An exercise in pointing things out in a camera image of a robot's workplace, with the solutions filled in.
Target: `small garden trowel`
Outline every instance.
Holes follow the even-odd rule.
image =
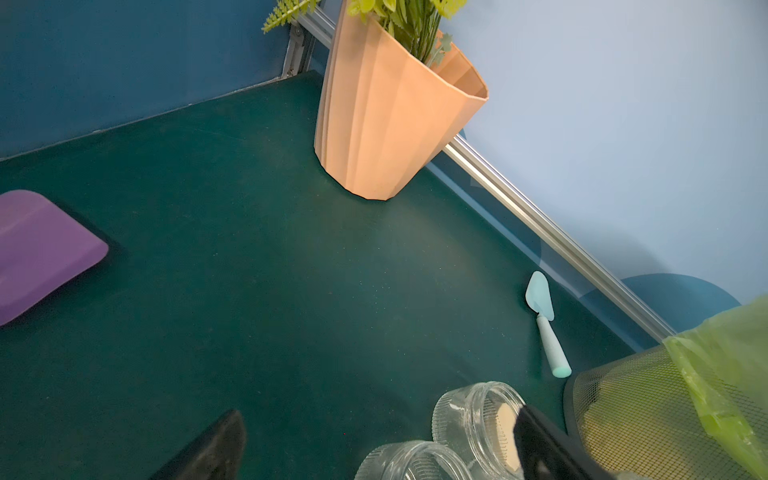
[[[552,299],[549,297],[549,283],[542,272],[533,272],[531,281],[528,283],[528,289],[525,291],[525,301],[528,302],[528,306],[533,311],[538,313],[536,323],[541,334],[541,343],[547,353],[549,368],[552,369],[552,375],[564,379],[571,374],[571,366],[568,365],[563,347],[560,346],[558,338],[549,325],[554,319],[554,310],[552,309]]]

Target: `purple pad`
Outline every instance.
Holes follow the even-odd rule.
[[[107,250],[42,195],[28,190],[0,195],[0,325],[94,266]]]

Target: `yellow-green trash bag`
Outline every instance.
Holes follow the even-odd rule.
[[[664,346],[707,434],[749,473],[768,480],[768,296],[671,336]]]

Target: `mesh trash bin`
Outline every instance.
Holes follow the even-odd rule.
[[[768,445],[768,415],[713,372],[706,380],[730,397]],[[568,434],[608,471],[661,479],[747,479],[701,424],[689,390],[664,346],[571,377],[564,394]]]

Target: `artificial plant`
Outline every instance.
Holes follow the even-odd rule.
[[[296,20],[311,12],[319,0],[277,0],[275,9],[264,22],[269,30]],[[365,22],[375,15],[379,24],[411,55],[428,66],[439,63],[450,50],[451,39],[444,35],[438,41],[438,27],[443,17],[451,18],[467,0],[350,0],[347,13]]]

